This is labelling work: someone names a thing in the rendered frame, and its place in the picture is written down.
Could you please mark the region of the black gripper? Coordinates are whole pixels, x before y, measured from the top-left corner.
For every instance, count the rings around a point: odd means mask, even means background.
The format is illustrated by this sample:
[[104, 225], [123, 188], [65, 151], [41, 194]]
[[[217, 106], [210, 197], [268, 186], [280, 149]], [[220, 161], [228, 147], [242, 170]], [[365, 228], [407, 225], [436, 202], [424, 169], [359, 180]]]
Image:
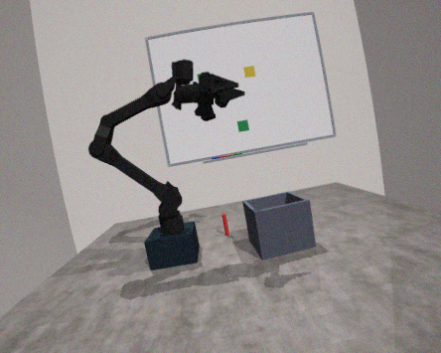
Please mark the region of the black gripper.
[[229, 101], [245, 95], [245, 91], [235, 89], [238, 87], [239, 83], [234, 81], [209, 72], [201, 73], [199, 83], [193, 82], [189, 86], [189, 97], [192, 103], [197, 99], [208, 98], [209, 102], [215, 100], [219, 107], [226, 107]]

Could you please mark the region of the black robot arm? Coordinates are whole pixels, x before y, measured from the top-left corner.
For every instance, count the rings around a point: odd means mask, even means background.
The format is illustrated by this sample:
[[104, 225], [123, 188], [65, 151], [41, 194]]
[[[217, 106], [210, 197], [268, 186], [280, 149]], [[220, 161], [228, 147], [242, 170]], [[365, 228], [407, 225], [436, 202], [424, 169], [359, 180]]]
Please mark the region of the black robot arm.
[[[167, 104], [174, 91], [174, 109], [181, 110], [181, 104], [192, 103], [189, 97], [190, 81], [193, 80], [194, 62], [182, 60], [172, 62], [172, 77], [164, 83], [158, 83], [151, 87], [144, 95], [122, 106], [120, 109], [105, 115], [100, 120], [98, 129], [93, 141], [89, 145], [90, 156], [101, 162], [112, 165], [132, 180], [152, 192], [162, 203], [159, 206], [159, 221], [161, 226], [161, 237], [181, 234], [184, 223], [180, 212], [177, 211], [182, 204], [182, 196], [177, 187], [172, 186], [168, 181], [162, 184], [132, 163], [125, 159], [111, 144], [114, 128], [119, 123], [139, 114], [140, 112], [160, 105]], [[194, 101], [197, 108], [195, 115], [208, 121], [216, 118], [212, 104], [208, 98], [201, 98]]]

